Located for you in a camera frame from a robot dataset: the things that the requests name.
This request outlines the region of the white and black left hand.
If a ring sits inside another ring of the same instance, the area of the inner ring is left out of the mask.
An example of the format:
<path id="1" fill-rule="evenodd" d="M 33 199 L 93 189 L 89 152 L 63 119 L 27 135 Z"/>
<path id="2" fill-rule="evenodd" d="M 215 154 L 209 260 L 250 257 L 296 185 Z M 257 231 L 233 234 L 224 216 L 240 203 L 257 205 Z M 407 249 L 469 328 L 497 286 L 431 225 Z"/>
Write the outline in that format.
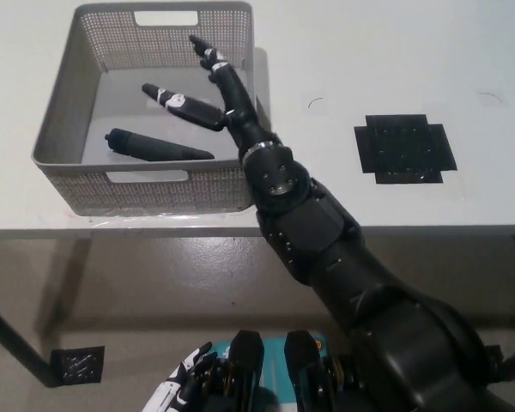
<path id="1" fill-rule="evenodd" d="M 157 386 L 142 412 L 180 411 L 188 403 L 181 397 L 181 390 L 189 382 L 194 368 L 203 367 L 217 357 L 216 352 L 210 352 L 212 346 L 212 342 L 206 342 L 182 360 L 169 377 Z"/>

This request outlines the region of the white and black right hand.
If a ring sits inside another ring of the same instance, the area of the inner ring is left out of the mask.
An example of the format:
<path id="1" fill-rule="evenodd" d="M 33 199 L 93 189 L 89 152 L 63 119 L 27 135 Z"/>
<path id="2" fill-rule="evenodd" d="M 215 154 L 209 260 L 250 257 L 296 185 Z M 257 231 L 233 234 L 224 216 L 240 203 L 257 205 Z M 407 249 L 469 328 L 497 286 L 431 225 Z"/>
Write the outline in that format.
<path id="1" fill-rule="evenodd" d="M 151 83 L 142 85 L 143 93 L 187 122 L 216 132 L 227 129 L 239 150 L 239 157 L 262 144 L 279 145 L 280 138 L 261 125 L 257 110 L 235 68 L 206 40 L 194 34 L 189 39 L 200 58 L 200 65 L 209 72 L 209 81 L 220 91 L 224 107 L 221 109 Z"/>

